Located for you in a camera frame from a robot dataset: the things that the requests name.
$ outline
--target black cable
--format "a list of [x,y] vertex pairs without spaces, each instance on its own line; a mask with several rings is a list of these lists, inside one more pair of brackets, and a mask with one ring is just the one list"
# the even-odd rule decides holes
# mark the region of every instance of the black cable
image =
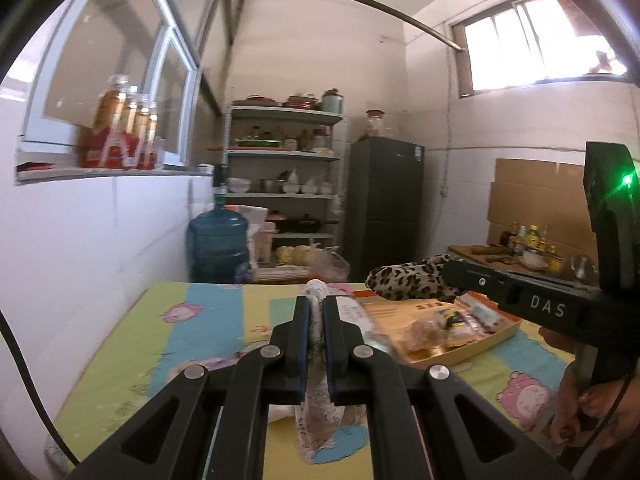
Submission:
[[626,376],[625,381],[622,383],[622,387],[620,388],[618,396],[616,397],[616,400],[613,401],[613,404],[611,405],[609,411],[607,412],[607,415],[604,416],[604,418],[602,419],[598,427],[593,431],[593,433],[591,433],[591,436],[587,440],[587,443],[582,447],[582,452],[580,453],[580,456],[578,456],[577,459],[575,460],[575,463],[577,463],[580,460],[584,452],[587,451],[587,449],[589,449],[589,446],[595,442],[595,440],[600,435],[600,433],[602,433],[602,430],[604,430],[606,425],[611,420],[611,417],[614,415],[614,413],[616,413],[616,410],[620,405],[620,402],[622,402],[622,397],[625,396],[626,390],[628,389],[629,384],[631,384],[631,381],[633,378],[634,378],[633,374],[629,374],[628,376]]
[[31,379],[31,375],[29,373],[29,368],[27,367],[27,363],[24,361],[24,357],[22,356],[22,351],[18,346],[18,342],[15,340],[14,333],[12,332],[9,324],[6,322],[2,311],[0,311],[0,335],[4,338],[6,342],[7,348],[9,352],[11,352],[11,357],[14,358],[15,366],[18,368],[18,373],[20,374],[20,378],[24,383],[24,387],[27,390],[27,394],[31,399],[31,403],[33,407],[36,409],[40,420],[44,424],[44,427],[47,428],[49,434],[53,438],[60,450],[65,454],[65,456],[70,460],[73,465],[78,465],[80,461],[76,458],[73,452],[69,449],[69,446],[66,445],[62,436],[58,433],[58,430],[53,425],[53,422],[49,418],[49,414],[47,410],[44,409],[44,405],[42,404],[42,400],[38,396],[38,391],[36,390],[35,384],[33,384],[33,379]]

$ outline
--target pink cartoon character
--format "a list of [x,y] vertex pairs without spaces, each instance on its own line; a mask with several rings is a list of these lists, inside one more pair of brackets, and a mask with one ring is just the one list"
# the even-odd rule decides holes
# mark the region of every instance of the pink cartoon character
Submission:
[[549,402],[549,388],[528,374],[514,372],[507,387],[495,396],[513,418],[520,421],[524,431],[532,431],[540,410]]
[[202,306],[193,303],[178,303],[172,306],[164,314],[162,321],[165,323],[180,323],[196,317],[202,311]]

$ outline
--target bright window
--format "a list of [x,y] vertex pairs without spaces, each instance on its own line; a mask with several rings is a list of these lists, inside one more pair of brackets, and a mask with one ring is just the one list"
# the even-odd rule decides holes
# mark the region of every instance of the bright window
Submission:
[[626,73],[607,40],[570,0],[511,2],[462,27],[471,91]]

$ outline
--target shelf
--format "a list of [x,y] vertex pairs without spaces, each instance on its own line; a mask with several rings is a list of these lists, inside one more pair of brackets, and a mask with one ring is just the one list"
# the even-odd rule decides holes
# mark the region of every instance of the shelf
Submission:
[[276,233],[274,238],[335,238],[329,233]]
[[305,195],[301,193],[228,193],[227,198],[321,198],[331,200],[333,195]]
[[337,155],[321,155],[320,153],[290,152],[287,150],[226,150],[228,156],[270,156],[273,158],[308,158],[312,160],[340,160]]
[[230,110],[234,119],[271,119],[322,126],[333,126],[344,119],[340,114],[280,106],[232,106]]

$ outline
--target triangular cutout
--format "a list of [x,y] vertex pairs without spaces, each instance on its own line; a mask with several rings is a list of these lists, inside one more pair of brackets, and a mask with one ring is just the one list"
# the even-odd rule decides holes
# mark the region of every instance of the triangular cutout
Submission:
[[481,462],[492,462],[515,450],[513,439],[468,397],[456,395],[454,402]]
[[178,406],[180,401],[171,397],[122,443],[121,451],[145,464],[156,463]]

